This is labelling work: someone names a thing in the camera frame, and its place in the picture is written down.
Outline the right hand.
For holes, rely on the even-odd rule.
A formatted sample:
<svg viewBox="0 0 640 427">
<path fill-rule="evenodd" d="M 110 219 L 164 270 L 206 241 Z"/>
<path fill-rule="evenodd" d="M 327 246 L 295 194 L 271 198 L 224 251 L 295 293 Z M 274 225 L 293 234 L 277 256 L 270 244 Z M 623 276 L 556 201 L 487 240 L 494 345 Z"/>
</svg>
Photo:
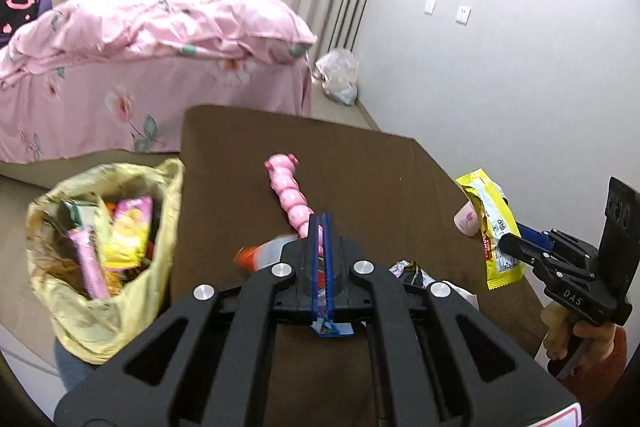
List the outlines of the right hand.
<svg viewBox="0 0 640 427">
<path fill-rule="evenodd" d="M 568 340 L 571 335 L 591 341 L 590 347 L 577 362 L 574 373 L 584 373 L 606 360 L 614 350 L 617 325 L 606 322 L 593 326 L 586 321 L 577 321 L 570 325 L 570 310 L 559 303 L 549 303 L 542 309 L 540 318 L 547 326 L 544 337 L 544 350 L 550 360 L 564 360 L 567 357 Z"/>
</svg>

